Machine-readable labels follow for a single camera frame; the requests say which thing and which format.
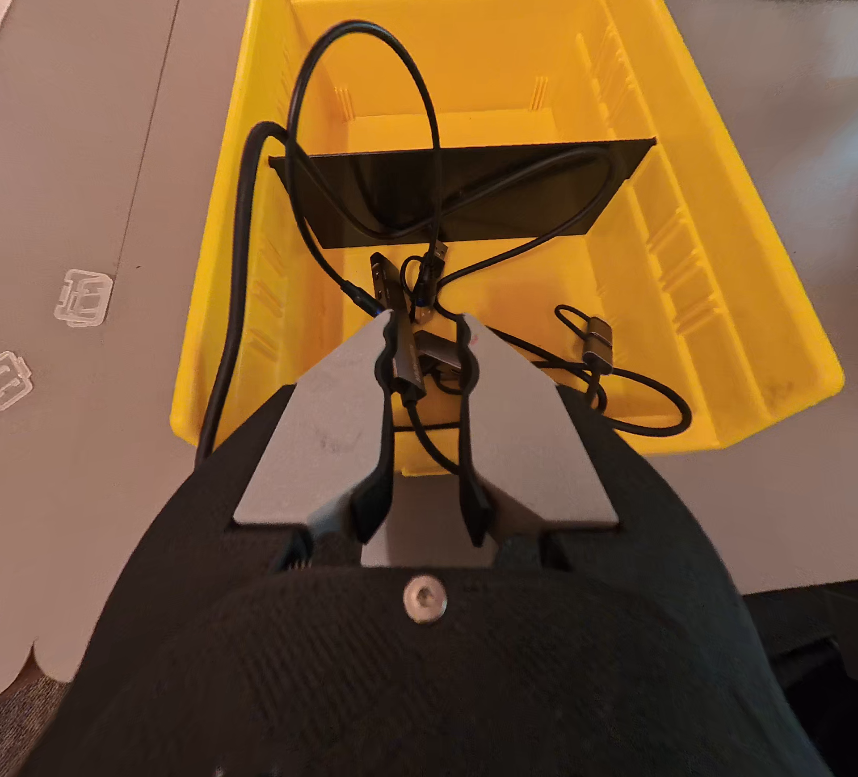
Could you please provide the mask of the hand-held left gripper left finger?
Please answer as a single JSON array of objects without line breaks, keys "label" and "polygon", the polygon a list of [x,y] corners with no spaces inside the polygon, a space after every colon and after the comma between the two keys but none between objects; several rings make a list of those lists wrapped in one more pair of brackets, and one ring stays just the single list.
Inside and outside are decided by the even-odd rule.
[{"label": "hand-held left gripper left finger", "polygon": [[314,543],[368,543],[393,497],[395,318],[382,312],[302,375],[234,510],[240,526],[295,526]]}]

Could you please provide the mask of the black bin divider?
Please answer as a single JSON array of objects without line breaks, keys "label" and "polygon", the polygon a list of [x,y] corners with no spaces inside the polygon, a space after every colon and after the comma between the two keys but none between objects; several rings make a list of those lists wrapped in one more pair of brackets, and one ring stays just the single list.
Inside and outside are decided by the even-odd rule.
[{"label": "black bin divider", "polygon": [[[440,151],[439,240],[585,235],[657,140],[620,139]],[[307,224],[323,249],[429,241],[437,196],[432,149],[309,156],[296,178]]]}]

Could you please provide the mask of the yellow plastic bin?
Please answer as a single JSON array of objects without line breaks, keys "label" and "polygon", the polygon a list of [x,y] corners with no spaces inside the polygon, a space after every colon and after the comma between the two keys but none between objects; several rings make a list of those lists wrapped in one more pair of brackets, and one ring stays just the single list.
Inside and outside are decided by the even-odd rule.
[{"label": "yellow plastic bin", "polygon": [[[655,139],[584,235],[566,235],[441,291],[446,309],[554,353],[580,342],[552,315],[606,319],[620,366],[685,398],[691,428],[626,439],[641,454],[718,449],[835,395],[842,367],[663,0],[250,0],[170,424],[198,444],[227,333],[232,224],[246,136],[287,125],[300,64],[340,21],[371,21],[413,56],[442,147]],[[311,76],[299,144],[424,150],[431,133],[402,62],[338,40]],[[217,440],[368,317],[306,250],[282,183],[259,163],[244,331]]]}]

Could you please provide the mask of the clear plastic clip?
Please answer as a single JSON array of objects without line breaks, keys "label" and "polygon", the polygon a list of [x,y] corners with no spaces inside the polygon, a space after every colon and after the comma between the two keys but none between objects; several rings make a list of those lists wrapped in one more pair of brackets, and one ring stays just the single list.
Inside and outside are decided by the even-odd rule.
[{"label": "clear plastic clip", "polygon": [[1,352],[0,411],[14,407],[33,391],[32,372],[24,358],[13,351]]},{"label": "clear plastic clip", "polygon": [[99,327],[112,293],[113,278],[108,274],[71,268],[63,277],[53,316],[69,328]]}]

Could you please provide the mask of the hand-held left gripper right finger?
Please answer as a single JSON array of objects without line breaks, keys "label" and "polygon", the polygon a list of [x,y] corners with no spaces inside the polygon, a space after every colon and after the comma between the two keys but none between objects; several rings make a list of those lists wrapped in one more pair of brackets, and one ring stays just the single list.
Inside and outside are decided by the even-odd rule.
[{"label": "hand-held left gripper right finger", "polygon": [[456,322],[459,504],[474,546],[604,530],[618,515],[558,385],[471,314]]}]

